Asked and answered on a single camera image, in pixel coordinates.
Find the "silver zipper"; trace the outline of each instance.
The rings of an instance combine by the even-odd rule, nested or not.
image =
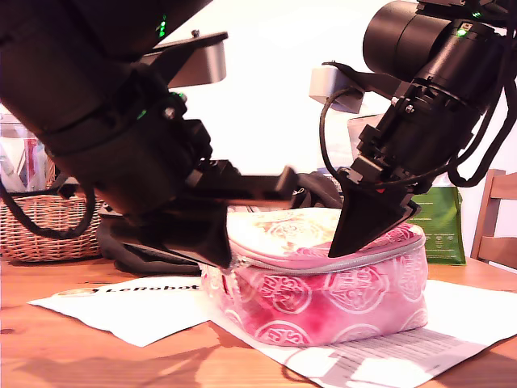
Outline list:
[[[257,270],[265,270],[266,272],[281,272],[285,275],[317,275],[322,273],[332,273],[339,271],[347,271],[350,269],[357,269],[361,267],[365,267],[367,265],[382,263],[383,261],[387,261],[393,259],[400,255],[401,253],[409,253],[411,251],[415,251],[426,243],[426,239],[422,236],[418,241],[412,242],[409,245],[400,247],[395,251],[390,252],[381,252],[375,253],[372,255],[366,255],[363,257],[359,257],[357,259],[345,259],[343,261],[323,265],[321,267],[315,268],[307,268],[307,269],[291,269],[291,268],[282,268],[276,265],[271,265],[264,263],[261,260],[251,259],[247,256],[237,255],[235,263],[235,268],[239,267],[254,267]]]

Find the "wooden chair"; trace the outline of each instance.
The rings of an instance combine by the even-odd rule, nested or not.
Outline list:
[[[517,268],[517,238],[495,238],[501,200],[517,200],[517,172],[489,170],[477,219],[471,257]]]

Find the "pink cosmetic bag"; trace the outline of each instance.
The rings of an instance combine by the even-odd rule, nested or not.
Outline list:
[[[201,264],[205,292],[267,344],[334,344],[425,325],[422,229],[405,223],[331,259],[339,215],[324,208],[229,213],[233,266],[223,273]]]

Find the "paper sheet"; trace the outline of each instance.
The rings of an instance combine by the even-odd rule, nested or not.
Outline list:
[[[29,302],[143,347],[208,320],[199,277],[152,276]]]
[[[429,280],[429,323],[395,335],[316,348],[262,344],[206,306],[210,319],[320,386],[415,387],[517,334],[517,294]]]

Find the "wooden table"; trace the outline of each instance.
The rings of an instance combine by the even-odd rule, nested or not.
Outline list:
[[[433,265],[430,272],[431,279],[517,292],[517,275],[471,259],[466,267]],[[213,323],[137,348],[74,318],[26,304],[66,289],[133,277],[105,259],[43,266],[2,263],[2,387],[312,385]],[[464,386],[517,387],[517,337],[486,349],[423,385]]]

